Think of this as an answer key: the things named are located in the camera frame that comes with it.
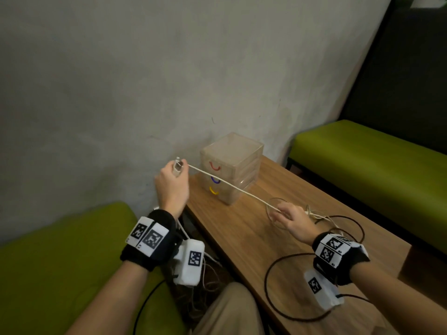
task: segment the sofa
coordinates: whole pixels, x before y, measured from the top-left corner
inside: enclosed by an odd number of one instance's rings
[[[2,334],[63,334],[120,266],[124,240],[136,222],[132,210],[116,202],[0,247]],[[159,268],[149,274],[138,309],[163,279]],[[162,284],[144,307],[137,334],[185,333],[169,288]]]
[[[298,134],[288,157],[444,254],[446,27],[446,9],[388,15],[339,121]]]

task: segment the wood grain surface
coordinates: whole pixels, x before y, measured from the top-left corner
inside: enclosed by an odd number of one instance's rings
[[[264,293],[264,276],[268,267],[281,256],[312,252],[312,249],[296,241],[287,231],[275,227],[260,201],[242,195],[228,206],[201,188],[198,176],[196,174],[190,178],[187,210],[198,227],[225,253],[233,269],[281,331],[318,335],[371,334],[380,314],[373,305],[354,298],[345,298],[342,306],[325,319],[313,323],[290,321],[276,313]],[[365,230],[363,243],[371,260],[393,277],[398,276],[410,250],[408,243],[265,156],[262,157],[259,179],[248,191],[265,201],[280,197],[302,207],[308,204],[314,212],[355,219]],[[361,238],[362,233],[353,222],[342,218],[334,220],[340,228],[357,239]],[[321,231],[332,227],[325,222],[318,226]],[[269,296],[276,307],[287,315],[313,318],[323,313],[303,276],[305,271],[312,268],[312,258],[299,256],[286,259],[277,264],[269,275]],[[354,284],[340,287],[340,291],[363,296]]]

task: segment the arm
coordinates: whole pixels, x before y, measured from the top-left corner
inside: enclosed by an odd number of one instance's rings
[[[188,164],[183,160],[183,171],[176,178],[173,163],[155,177],[155,185],[160,208],[178,219],[189,197]],[[126,334],[147,277],[148,270],[124,261],[66,334]]]
[[[312,246],[321,231],[303,208],[291,203],[278,204],[291,219],[275,212],[300,242]],[[401,334],[447,334],[447,311],[416,290],[380,270],[371,262],[361,262],[349,271],[351,281]]]

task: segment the wristband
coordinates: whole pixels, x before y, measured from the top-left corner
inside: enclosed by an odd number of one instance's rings
[[[176,232],[174,217],[165,210],[156,209],[148,218],[141,218],[137,222],[126,240],[127,245],[122,250],[120,260],[133,262],[152,271],[176,255],[182,240]]]
[[[351,268],[360,262],[369,262],[365,247],[339,234],[322,233],[315,238],[312,249],[316,257],[313,266],[335,285],[352,283]]]

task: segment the green seat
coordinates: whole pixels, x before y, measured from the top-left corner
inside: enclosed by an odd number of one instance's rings
[[[120,266],[124,240],[136,221],[118,202],[63,218],[1,247],[1,333],[63,334]],[[138,308],[163,278],[159,268],[149,274]],[[137,333],[186,333],[166,284],[146,304]]]
[[[446,155],[342,120],[298,134],[289,157],[447,254]]]

